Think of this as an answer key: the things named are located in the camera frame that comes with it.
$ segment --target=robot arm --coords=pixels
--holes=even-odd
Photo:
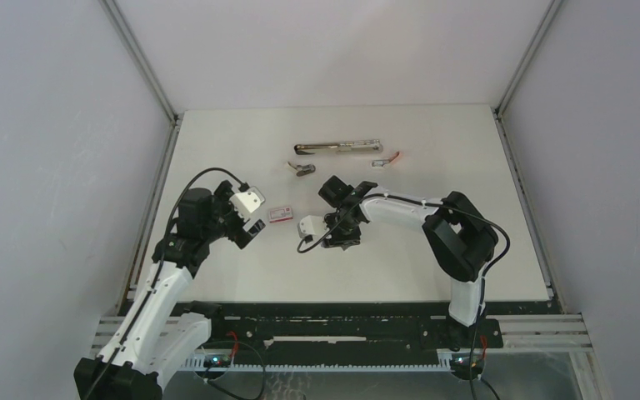
[[[325,248],[346,250],[360,243],[360,223],[422,229],[438,265],[452,281],[448,320],[457,323],[461,332],[455,334],[467,334],[484,311],[483,267],[492,259],[498,237],[465,195],[451,192],[444,199],[423,199],[373,182],[351,187],[334,176],[319,195],[337,211],[305,217],[298,231],[306,242],[322,240]]]
[[[183,193],[178,216],[172,220],[177,231],[157,244],[146,282],[122,325],[96,359],[82,358],[75,368],[82,400],[160,399],[185,359],[210,338],[209,318],[218,307],[204,304],[183,314],[164,338],[160,335],[178,298],[209,255],[210,244],[228,238],[245,248],[265,227],[258,220],[245,230],[264,198],[246,184],[239,189],[234,192],[232,184],[223,181],[214,193],[205,188]]]

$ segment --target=aluminum frame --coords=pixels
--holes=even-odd
[[[576,384],[583,400],[608,400],[611,398],[599,373],[598,361],[593,351],[593,345],[583,321],[577,314],[555,315],[497,315],[491,316],[499,321],[504,339],[504,348],[491,348],[490,353],[567,353],[570,356]],[[170,317],[161,333],[165,338],[178,324],[180,317]],[[97,333],[91,347],[91,356],[95,357],[99,350],[111,339],[117,331],[123,317],[103,317],[97,328]],[[226,354],[225,350],[207,351],[201,346],[188,357],[180,367],[180,371],[205,371],[203,362],[210,354]],[[415,373],[415,372],[449,372],[448,360],[452,352],[436,351],[435,363],[429,364],[398,364],[382,366],[340,366],[340,365],[272,365],[268,372],[387,372],[387,373]],[[259,372],[260,366],[254,363],[240,363],[229,370],[235,372]]]
[[[166,114],[166,117],[171,121],[172,127],[168,133],[167,144],[165,151],[163,152],[162,159],[158,168],[155,183],[151,196],[148,200],[147,211],[142,219],[138,241],[133,254],[133,261],[128,279],[125,282],[122,301],[117,305],[121,308],[128,299],[133,299],[133,294],[136,289],[136,283],[138,280],[138,274],[143,265],[143,257],[145,257],[145,248],[150,240],[150,232],[153,227],[153,219],[155,218],[156,211],[160,202],[161,195],[163,193],[163,186],[165,184],[166,177],[168,175],[168,169],[172,160],[175,143],[178,138],[178,133],[182,119],[176,115],[173,105],[168,100],[163,87],[158,81],[148,59],[146,58],[138,40],[135,38],[133,31],[128,24],[128,21],[124,17],[121,8],[118,6],[116,0],[99,0],[102,4],[102,8],[106,12],[113,27],[117,31],[117,34],[122,39],[124,47],[131,55],[133,61],[137,65],[137,69],[142,75],[142,78],[149,86],[152,94],[156,98],[157,102],[161,106],[161,109]],[[526,52],[523,54],[520,63],[516,71],[514,72],[512,79],[510,80],[507,88],[502,95],[499,104],[495,107],[495,123],[497,130],[499,131],[500,140],[502,140],[502,146],[504,147],[505,155],[509,163],[510,170],[512,172],[512,178],[517,186],[517,193],[519,196],[519,202],[522,204],[522,209],[527,219],[527,225],[529,232],[532,236],[532,240],[537,250],[537,257],[539,265],[542,268],[544,276],[544,282],[550,287],[549,292],[552,298],[555,299],[557,304],[563,306],[557,294],[559,290],[553,291],[554,285],[557,286],[558,282],[553,280],[548,261],[548,253],[543,244],[541,236],[539,234],[538,225],[533,216],[533,210],[528,201],[528,193],[523,185],[523,180],[519,175],[518,161],[513,155],[512,146],[509,142],[507,133],[502,125],[503,114],[508,108],[509,103],[513,97],[514,92],[518,88],[518,84],[523,78],[524,73],[528,70],[528,67],[533,60],[534,55],[538,51],[543,38],[545,37],[548,29],[551,27],[553,19],[558,14],[558,11],[565,3],[564,0],[552,0],[549,4],[546,12],[544,13],[541,22],[538,25],[537,31],[534,33],[531,42],[529,43]],[[584,325],[582,316],[579,315],[508,315],[508,316],[493,316],[496,318],[502,327],[502,337],[504,338],[504,348],[491,349],[492,353],[568,353],[570,355],[573,369],[576,373],[577,385],[582,394],[583,400],[608,400],[611,395],[608,392],[607,386],[604,384],[602,374],[598,367],[598,361],[593,352],[593,347],[590,342],[587,329]],[[170,328],[173,323],[178,321],[179,317],[170,317],[167,320],[167,328]],[[116,327],[121,323],[123,317],[103,317],[99,323],[96,337],[93,341],[91,351],[97,353],[98,349],[106,344],[116,331]],[[314,367],[314,366],[293,366],[294,371],[308,370],[309,372],[322,372],[322,371],[371,371],[377,370],[384,372],[415,372],[415,371],[446,371],[447,364],[445,363],[446,354],[436,354],[436,363],[431,365],[419,365],[419,366],[381,366],[381,367]],[[204,357],[203,352],[196,352],[186,360],[182,365],[182,370],[199,370],[201,367],[200,357]],[[271,367],[268,370],[272,371],[278,369],[287,371],[290,367]],[[235,369],[257,371],[258,366],[253,365],[237,365]]]

